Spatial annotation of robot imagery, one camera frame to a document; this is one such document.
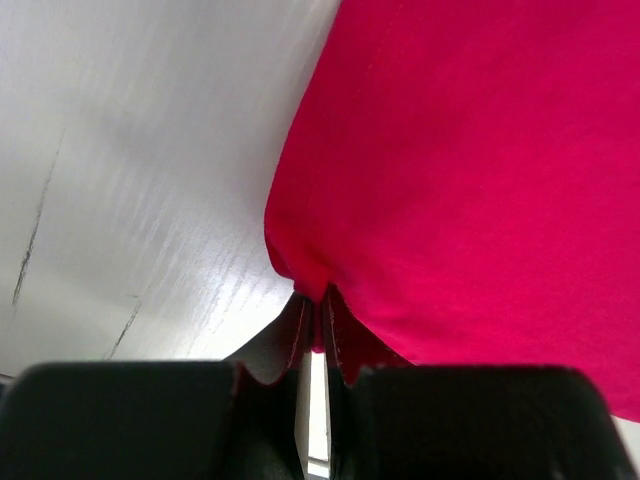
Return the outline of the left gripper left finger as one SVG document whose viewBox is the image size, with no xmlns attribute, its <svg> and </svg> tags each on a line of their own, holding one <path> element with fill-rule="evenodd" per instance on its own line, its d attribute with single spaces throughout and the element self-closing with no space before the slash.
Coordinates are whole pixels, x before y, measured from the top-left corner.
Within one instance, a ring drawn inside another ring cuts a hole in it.
<svg viewBox="0 0 640 480">
<path fill-rule="evenodd" d="M 1 396 L 5 479 L 301 479 L 296 397 L 311 302 L 221 361 L 33 366 Z"/>
</svg>

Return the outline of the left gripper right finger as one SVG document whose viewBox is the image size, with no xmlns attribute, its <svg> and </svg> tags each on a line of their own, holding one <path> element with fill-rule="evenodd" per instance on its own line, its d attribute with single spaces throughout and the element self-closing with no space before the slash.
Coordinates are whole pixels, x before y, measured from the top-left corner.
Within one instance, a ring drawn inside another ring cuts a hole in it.
<svg viewBox="0 0 640 480">
<path fill-rule="evenodd" d="M 550 365 L 416 366 L 330 287 L 321 305 L 334 479 L 627 479 L 595 386 Z"/>
</svg>

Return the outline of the crimson red t-shirt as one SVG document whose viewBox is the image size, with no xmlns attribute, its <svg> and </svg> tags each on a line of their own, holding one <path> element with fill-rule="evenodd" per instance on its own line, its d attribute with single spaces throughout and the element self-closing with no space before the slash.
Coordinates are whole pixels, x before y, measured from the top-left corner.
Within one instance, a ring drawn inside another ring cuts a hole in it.
<svg viewBox="0 0 640 480">
<path fill-rule="evenodd" d="M 342 2 L 265 240 L 412 362 L 575 367 L 637 420 L 638 3 Z"/>
</svg>

